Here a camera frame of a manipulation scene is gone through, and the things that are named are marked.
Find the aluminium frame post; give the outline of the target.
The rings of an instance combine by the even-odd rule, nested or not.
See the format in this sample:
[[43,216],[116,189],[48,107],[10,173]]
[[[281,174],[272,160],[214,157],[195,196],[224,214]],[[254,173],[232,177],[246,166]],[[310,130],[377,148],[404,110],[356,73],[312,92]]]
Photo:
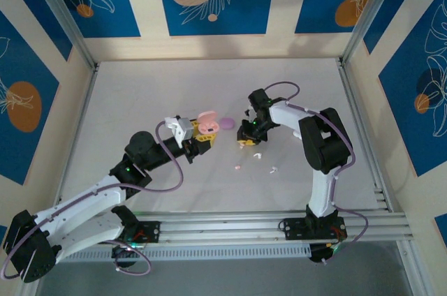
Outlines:
[[49,6],[52,14],[56,17],[59,25],[67,35],[72,45],[78,51],[80,57],[85,62],[86,66],[92,71],[96,70],[97,63],[95,62],[84,37],[78,28],[73,16],[71,15],[68,7],[64,3],[64,0],[45,0]]

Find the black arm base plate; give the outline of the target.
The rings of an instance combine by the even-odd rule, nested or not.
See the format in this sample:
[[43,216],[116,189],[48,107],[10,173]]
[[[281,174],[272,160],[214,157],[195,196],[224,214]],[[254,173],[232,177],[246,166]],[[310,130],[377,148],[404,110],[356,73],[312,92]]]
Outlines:
[[160,221],[137,221],[124,226],[117,240],[128,244],[158,243]]
[[285,234],[286,240],[335,240],[344,241],[347,231],[342,228],[344,219],[337,217],[334,220],[324,219],[315,225],[310,224],[306,218],[287,218],[279,222],[279,230]]

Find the aluminium table side rail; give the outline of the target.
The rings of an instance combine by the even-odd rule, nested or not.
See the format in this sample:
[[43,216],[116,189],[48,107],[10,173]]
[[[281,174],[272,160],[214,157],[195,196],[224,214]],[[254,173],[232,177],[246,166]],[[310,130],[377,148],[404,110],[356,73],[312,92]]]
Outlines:
[[[64,167],[62,169],[58,187],[56,190],[56,195],[53,200],[54,205],[61,202],[61,198],[62,198],[61,191],[64,187],[64,184],[66,183],[66,178],[68,176],[68,171],[71,166],[71,161],[73,159],[75,148],[78,143],[78,139],[79,139],[80,131],[81,131],[81,128],[83,125],[85,115],[86,115],[86,111],[89,106],[89,102],[90,102],[91,94],[93,92],[93,88],[94,88],[95,81],[97,78],[99,66],[100,66],[100,63],[95,64],[95,66],[91,72],[91,76],[89,78],[89,83],[87,85],[85,95],[81,102],[81,108],[78,113],[78,117],[76,118],[76,122],[75,122],[75,126],[74,126],[75,130],[74,130],[73,137],[71,138],[70,144],[69,144],[68,156],[66,157],[66,159],[64,161]],[[17,290],[15,291],[14,296],[35,296],[36,291],[38,289],[38,284],[39,284],[38,281],[34,281],[32,283],[20,282],[19,286],[17,287]]]
[[[362,150],[367,157],[369,168],[376,180],[376,190],[382,193],[387,206],[386,216],[391,216],[391,214],[405,216],[406,214],[393,192],[389,176],[385,174],[378,160],[366,109],[353,76],[341,58],[337,58],[336,62],[349,107],[354,117],[356,130],[360,136]],[[405,235],[402,239],[397,239],[395,243],[412,295],[434,296],[430,278],[427,275],[427,270],[421,259],[414,236],[412,234]]]

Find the clear plastic tube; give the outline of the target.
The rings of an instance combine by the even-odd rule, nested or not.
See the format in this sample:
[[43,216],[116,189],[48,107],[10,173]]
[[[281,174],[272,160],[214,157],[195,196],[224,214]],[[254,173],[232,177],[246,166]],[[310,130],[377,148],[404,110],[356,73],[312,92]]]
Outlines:
[[368,0],[363,12],[361,13],[357,24],[354,26],[339,62],[342,68],[345,68],[355,54],[356,48],[363,40],[365,34],[370,28],[384,0]]

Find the small black controller box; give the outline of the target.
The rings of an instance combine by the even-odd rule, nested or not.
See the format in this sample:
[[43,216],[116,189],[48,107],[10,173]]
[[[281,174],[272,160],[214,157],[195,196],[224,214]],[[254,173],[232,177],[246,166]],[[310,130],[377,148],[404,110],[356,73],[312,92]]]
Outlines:
[[310,244],[310,260],[315,263],[325,262],[333,256],[335,247],[338,243],[321,243],[321,244]]
[[136,254],[123,246],[114,246],[112,248],[111,258],[116,266],[123,269],[129,268],[137,263]]

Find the pink earbud charging case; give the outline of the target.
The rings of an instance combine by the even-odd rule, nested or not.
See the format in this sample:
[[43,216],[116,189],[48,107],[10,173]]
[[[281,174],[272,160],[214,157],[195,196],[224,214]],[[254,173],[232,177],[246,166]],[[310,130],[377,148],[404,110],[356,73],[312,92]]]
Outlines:
[[214,110],[200,113],[197,117],[199,133],[202,135],[217,133],[220,126],[216,119],[217,112]]

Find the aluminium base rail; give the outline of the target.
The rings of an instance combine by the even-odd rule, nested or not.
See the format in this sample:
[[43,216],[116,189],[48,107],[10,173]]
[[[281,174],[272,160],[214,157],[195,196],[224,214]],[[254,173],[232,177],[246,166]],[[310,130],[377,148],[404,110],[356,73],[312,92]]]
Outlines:
[[[361,211],[369,226],[360,241],[414,239],[403,212]],[[140,221],[159,221],[159,245],[274,244],[286,237],[278,225],[284,219],[302,218],[303,211],[288,212],[140,212]]]

